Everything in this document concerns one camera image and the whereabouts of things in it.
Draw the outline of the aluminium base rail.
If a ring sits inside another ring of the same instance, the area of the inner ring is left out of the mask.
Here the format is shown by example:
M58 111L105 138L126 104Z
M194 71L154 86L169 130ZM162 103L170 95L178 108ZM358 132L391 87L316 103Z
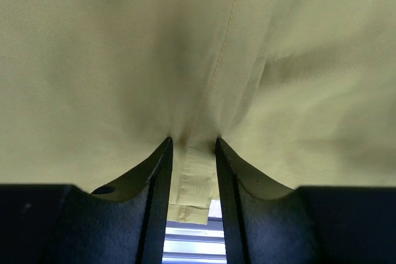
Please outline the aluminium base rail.
M227 262L220 201L211 202L206 224L167 222L162 262Z

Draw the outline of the yellow-green trousers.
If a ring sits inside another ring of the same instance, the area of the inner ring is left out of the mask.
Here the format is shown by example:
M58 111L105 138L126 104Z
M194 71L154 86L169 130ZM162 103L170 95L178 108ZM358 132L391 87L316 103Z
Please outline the yellow-green trousers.
M1 0L1 181L87 191L174 141L205 223L223 138L288 187L395 185L395 0Z

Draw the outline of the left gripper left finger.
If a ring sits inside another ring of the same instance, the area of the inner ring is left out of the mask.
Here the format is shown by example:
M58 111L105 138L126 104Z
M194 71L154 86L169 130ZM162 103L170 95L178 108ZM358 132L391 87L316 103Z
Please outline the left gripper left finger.
M172 163L167 138L92 193L72 184L2 184L1 262L161 263Z

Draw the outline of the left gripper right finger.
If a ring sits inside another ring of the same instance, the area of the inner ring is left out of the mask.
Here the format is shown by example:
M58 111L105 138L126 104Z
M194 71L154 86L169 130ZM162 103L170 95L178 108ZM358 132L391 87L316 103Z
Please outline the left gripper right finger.
M215 144L228 263L394 263L393 187L291 189Z

